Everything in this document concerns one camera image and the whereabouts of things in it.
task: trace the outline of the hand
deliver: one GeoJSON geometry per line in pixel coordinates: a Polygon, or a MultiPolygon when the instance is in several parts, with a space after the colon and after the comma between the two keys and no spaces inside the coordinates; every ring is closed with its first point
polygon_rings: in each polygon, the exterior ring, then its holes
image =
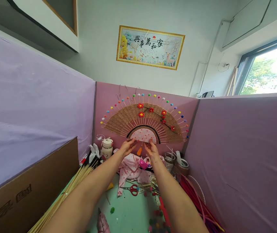
{"type": "Polygon", "coordinates": [[[136,145],[137,142],[135,142],[134,139],[127,139],[123,142],[119,150],[123,153],[123,157],[126,157],[131,153],[131,151],[136,147],[136,145]]]}
{"type": "Polygon", "coordinates": [[[160,158],[158,149],[156,145],[152,142],[152,139],[149,140],[149,144],[145,142],[144,147],[150,159],[157,158],[157,157],[160,158]]]}

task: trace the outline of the pink polka dot fabric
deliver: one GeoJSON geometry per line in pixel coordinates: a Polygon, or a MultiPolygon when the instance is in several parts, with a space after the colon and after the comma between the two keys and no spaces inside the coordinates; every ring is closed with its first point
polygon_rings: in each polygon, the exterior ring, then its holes
{"type": "Polygon", "coordinates": [[[138,183],[149,183],[151,172],[144,171],[139,168],[140,157],[129,154],[126,156],[121,164],[119,165],[119,184],[118,184],[118,193],[117,197],[122,195],[123,189],[121,187],[125,186],[126,179],[132,180],[137,179],[138,183]]]}
{"type": "Polygon", "coordinates": [[[136,141],[141,141],[141,142],[149,142],[149,139],[152,139],[152,142],[156,144],[156,136],[155,134],[150,130],[150,129],[138,129],[135,131],[131,139],[134,139],[136,141]]]}

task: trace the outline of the purple wall panel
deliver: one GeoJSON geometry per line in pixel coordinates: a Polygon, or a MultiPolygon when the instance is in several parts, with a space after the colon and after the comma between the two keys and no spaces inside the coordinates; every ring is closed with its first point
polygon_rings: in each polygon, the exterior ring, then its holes
{"type": "MultiPolygon", "coordinates": [[[[127,87],[128,91],[126,90],[125,86],[120,86],[120,100],[124,99],[126,105],[129,105],[129,101],[127,100],[127,96],[130,95],[130,97],[135,93],[136,88],[133,87],[127,87]]],[[[179,95],[173,95],[173,94],[167,94],[167,93],[162,93],[162,92],[155,92],[155,91],[149,91],[149,90],[144,90],[144,89],[137,89],[137,94],[140,93],[144,93],[144,102],[148,101],[148,94],[151,94],[150,97],[150,103],[151,101],[153,101],[153,103],[155,103],[155,98],[153,97],[153,95],[159,95],[161,96],[161,98],[165,97],[165,100],[169,100],[169,103],[165,104],[165,109],[168,109],[169,104],[174,104],[174,106],[177,107],[177,110],[175,110],[174,112],[177,113],[178,111],[181,111],[181,115],[184,115],[185,118],[187,120],[187,124],[190,124],[194,111],[196,109],[197,103],[198,103],[198,99],[195,98],[189,98],[189,97],[185,97],[185,96],[179,96],[179,95]]],[[[103,134],[105,135],[106,138],[111,137],[114,140],[114,148],[119,148],[121,146],[121,144],[124,142],[124,140],[126,140],[126,138],[116,135],[106,129],[103,129],[100,124],[100,122],[102,121],[101,118],[103,118],[104,115],[109,116],[106,111],[109,110],[112,113],[114,113],[113,110],[110,109],[111,106],[114,107],[114,109],[118,110],[115,107],[115,104],[118,104],[118,99],[116,97],[116,95],[119,95],[119,85],[114,85],[114,84],[110,84],[110,83],[102,83],[102,82],[96,82],[96,109],[95,109],[95,136],[97,134],[103,134]]],[[[138,96],[135,97],[136,103],[139,103],[139,98],[138,96]]],[[[170,106],[169,111],[171,111],[173,109],[174,106],[170,106]]],[[[101,142],[98,141],[95,138],[95,143],[100,147],[101,146],[101,142]]],[[[179,150],[182,151],[184,143],[176,143],[176,144],[168,144],[169,147],[173,148],[174,151],[179,150]]],[[[158,150],[159,153],[162,155],[165,152],[168,152],[168,148],[166,147],[166,145],[158,145],[158,150]]]]}
{"type": "Polygon", "coordinates": [[[186,159],[227,232],[277,232],[277,97],[202,99],[186,159]]]}
{"type": "Polygon", "coordinates": [[[92,142],[95,81],[0,37],[0,185],[74,137],[92,142]]]}

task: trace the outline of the framed picture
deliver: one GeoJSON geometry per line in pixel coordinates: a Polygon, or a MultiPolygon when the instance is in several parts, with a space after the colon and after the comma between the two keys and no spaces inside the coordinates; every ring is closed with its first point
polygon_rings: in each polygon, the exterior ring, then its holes
{"type": "Polygon", "coordinates": [[[185,35],[119,27],[117,61],[177,70],[185,35]]]}

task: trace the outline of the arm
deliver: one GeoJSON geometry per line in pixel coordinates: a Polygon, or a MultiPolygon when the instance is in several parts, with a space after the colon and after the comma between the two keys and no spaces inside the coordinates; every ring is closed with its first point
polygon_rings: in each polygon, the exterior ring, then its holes
{"type": "Polygon", "coordinates": [[[151,159],[161,198],[174,232],[208,233],[195,205],[164,166],[155,144],[150,140],[150,145],[145,143],[144,146],[151,159]]]}
{"type": "Polygon", "coordinates": [[[92,171],[68,195],[42,232],[85,232],[100,196],[109,186],[123,158],[135,146],[134,140],[125,141],[112,157],[92,171]]]}

